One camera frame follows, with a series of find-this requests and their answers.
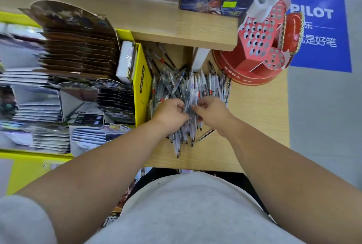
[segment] red pen display stand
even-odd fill
[[[247,17],[239,27],[233,51],[212,51],[217,66],[243,85],[259,86],[273,80],[299,51],[304,33],[303,13],[286,12],[286,4],[279,0],[263,22]]]

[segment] blue sign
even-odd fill
[[[291,0],[305,15],[304,37],[291,66],[352,72],[344,0]]]

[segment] forearm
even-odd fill
[[[362,195],[318,164],[233,117],[224,136],[282,228],[307,243],[362,242]]]
[[[57,167],[17,194],[46,210],[58,243],[83,243],[111,213],[165,136],[150,121]]]

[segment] floor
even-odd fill
[[[290,147],[362,190],[362,0],[345,4],[352,73],[288,69]]]

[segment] gray shirt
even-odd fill
[[[0,198],[0,243],[57,243],[51,221],[34,201]],[[242,189],[202,172],[152,181],[120,217],[91,237],[95,243],[303,243],[265,214]]]

